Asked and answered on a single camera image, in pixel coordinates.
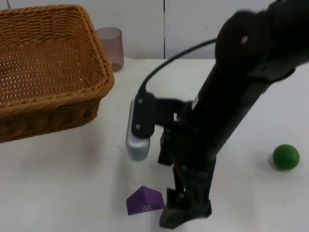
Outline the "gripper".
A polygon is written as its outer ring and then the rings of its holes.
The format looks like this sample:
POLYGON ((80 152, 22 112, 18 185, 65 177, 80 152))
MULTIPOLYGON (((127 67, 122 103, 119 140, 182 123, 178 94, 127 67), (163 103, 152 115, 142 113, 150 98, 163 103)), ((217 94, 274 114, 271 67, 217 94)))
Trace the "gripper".
POLYGON ((158 99, 156 106, 156 123, 164 128, 158 163, 173 167, 175 183, 175 189, 167 188, 159 226, 175 229, 193 218, 212 214, 209 193, 216 158, 209 154, 213 144, 191 102, 158 99))

